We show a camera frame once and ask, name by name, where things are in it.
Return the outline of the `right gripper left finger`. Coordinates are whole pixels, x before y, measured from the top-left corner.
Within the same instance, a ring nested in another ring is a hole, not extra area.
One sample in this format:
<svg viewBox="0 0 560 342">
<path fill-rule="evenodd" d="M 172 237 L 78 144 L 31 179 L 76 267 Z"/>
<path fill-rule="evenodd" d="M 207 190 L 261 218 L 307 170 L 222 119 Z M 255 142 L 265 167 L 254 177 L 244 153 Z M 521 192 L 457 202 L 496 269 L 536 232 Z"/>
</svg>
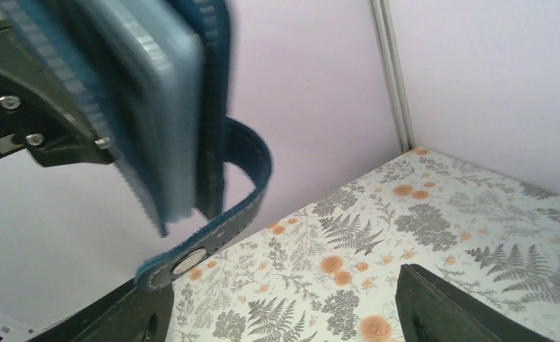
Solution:
<svg viewBox="0 0 560 342">
<path fill-rule="evenodd" d="M 168 286 L 155 292 L 129 280 L 30 342 L 165 342 L 174 304 Z"/>
</svg>

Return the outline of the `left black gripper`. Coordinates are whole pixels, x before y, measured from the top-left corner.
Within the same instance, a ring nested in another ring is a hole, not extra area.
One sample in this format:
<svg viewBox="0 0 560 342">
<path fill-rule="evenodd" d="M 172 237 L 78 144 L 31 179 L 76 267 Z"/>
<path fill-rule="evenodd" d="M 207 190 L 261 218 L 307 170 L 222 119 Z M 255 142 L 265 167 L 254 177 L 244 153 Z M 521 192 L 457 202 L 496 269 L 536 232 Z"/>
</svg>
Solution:
<svg viewBox="0 0 560 342">
<path fill-rule="evenodd" d="M 114 161 L 66 90 L 0 21 L 0 159 L 22 150 L 42 167 Z"/>
</svg>

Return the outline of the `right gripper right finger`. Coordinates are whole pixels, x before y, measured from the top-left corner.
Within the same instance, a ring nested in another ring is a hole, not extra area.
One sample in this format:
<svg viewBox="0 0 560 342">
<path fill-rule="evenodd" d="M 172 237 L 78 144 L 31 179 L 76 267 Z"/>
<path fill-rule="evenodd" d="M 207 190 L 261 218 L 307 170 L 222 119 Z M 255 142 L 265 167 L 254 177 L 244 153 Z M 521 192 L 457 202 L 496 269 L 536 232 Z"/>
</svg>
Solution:
<svg viewBox="0 0 560 342">
<path fill-rule="evenodd" d="M 403 264 L 395 302 L 406 342 L 547 342 L 423 266 Z"/>
</svg>

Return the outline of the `blue leather card holder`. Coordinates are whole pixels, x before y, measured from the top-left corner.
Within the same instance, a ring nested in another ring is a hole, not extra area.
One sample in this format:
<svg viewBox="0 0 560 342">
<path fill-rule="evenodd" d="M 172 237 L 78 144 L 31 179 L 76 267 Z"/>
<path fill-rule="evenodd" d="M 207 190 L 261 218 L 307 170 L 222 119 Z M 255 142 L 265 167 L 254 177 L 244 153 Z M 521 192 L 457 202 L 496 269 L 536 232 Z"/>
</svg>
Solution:
<svg viewBox="0 0 560 342">
<path fill-rule="evenodd" d="M 0 1 L 38 64 L 69 94 L 160 235 L 200 211 L 207 224 L 148 259 L 157 291 L 255 218 L 272 159 L 227 115 L 232 22 L 225 1 Z"/>
</svg>

